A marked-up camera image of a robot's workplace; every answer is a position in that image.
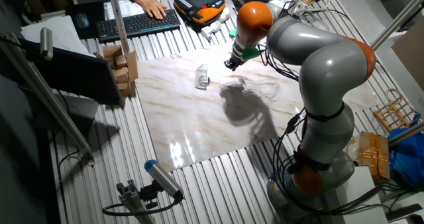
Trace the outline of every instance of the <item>hand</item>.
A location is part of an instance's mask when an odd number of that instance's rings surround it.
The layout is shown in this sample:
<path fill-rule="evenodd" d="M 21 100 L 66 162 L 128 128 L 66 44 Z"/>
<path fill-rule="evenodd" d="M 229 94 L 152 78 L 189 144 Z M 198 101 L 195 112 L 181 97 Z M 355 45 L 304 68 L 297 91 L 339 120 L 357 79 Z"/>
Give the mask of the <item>hand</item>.
<path fill-rule="evenodd" d="M 150 17 L 155 17 L 157 19 L 163 19 L 166 17 L 166 12 L 164 9 L 167 8 L 164 4 L 157 0 L 135 0 L 141 7 L 144 9 L 144 12 Z"/>

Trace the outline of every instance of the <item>white paper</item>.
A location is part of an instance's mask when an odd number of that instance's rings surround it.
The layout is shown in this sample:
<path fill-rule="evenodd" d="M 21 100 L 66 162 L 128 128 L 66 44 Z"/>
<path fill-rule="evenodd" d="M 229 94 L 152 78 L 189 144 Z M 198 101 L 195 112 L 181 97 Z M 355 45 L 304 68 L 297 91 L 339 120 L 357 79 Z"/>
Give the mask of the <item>white paper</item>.
<path fill-rule="evenodd" d="M 54 17 L 40 23 L 22 27 L 21 34 L 28 41 L 40 42 L 40 31 L 42 28 L 48 28 L 52 31 L 54 48 L 61 48 L 94 57 L 81 43 L 70 16 Z"/>
<path fill-rule="evenodd" d="M 107 16 L 109 17 L 109 20 L 115 19 L 111 2 L 107 2 L 106 7 L 107 7 Z M 131 16 L 131 15 L 140 15 L 144 13 L 143 8 L 138 3 L 133 3 L 129 0 L 120 0 L 119 7 L 121 8 L 121 14 L 123 18 Z"/>

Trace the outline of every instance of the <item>blue bag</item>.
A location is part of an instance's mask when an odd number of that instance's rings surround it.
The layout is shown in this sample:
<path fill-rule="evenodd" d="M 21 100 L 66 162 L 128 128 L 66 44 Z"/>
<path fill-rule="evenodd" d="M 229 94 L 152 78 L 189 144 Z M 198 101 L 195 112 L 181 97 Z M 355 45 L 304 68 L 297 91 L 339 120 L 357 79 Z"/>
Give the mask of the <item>blue bag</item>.
<path fill-rule="evenodd" d="M 389 139 L 407 129 L 393 129 Z M 389 160 L 393 176 L 417 191 L 424 191 L 424 134 L 418 133 L 395 145 L 389 151 Z"/>

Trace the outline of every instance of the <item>orange controller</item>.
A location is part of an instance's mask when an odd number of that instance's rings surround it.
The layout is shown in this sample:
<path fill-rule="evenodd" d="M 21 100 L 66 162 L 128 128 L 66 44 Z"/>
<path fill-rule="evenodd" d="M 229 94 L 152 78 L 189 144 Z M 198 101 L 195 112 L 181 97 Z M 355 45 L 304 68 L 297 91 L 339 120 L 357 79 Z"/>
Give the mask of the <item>orange controller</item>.
<path fill-rule="evenodd" d="M 208 25 L 215 21 L 225 8 L 224 0 L 174 0 L 174 6 L 188 19 L 197 24 Z"/>

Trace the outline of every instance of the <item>gray robot arm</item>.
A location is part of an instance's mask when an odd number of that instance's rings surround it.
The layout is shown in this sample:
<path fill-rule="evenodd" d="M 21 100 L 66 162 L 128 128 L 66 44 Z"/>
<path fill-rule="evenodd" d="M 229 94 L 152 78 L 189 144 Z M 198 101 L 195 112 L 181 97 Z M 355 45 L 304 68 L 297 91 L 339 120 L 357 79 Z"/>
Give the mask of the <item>gray robot arm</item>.
<path fill-rule="evenodd" d="M 226 65 L 235 70 L 246 62 L 239 59 L 240 54 L 257 45 L 258 28 L 269 26 L 266 36 L 270 54 L 280 62 L 301 66 L 299 88 L 307 124 L 296 163 L 289 169 L 288 186 L 298 198 L 319 196 L 353 174 L 354 164 L 342 150 L 352 137 L 354 117 L 343 96 L 369 78 L 375 65 L 374 51 L 359 41 L 289 17 L 277 19 L 280 10 L 274 5 L 265 8 L 260 2 L 251 2 L 243 7 L 237 16 L 238 34 L 233 46 L 233 54 L 236 50 L 238 56 L 232 56 Z M 256 14 L 259 22 L 252 23 Z"/>

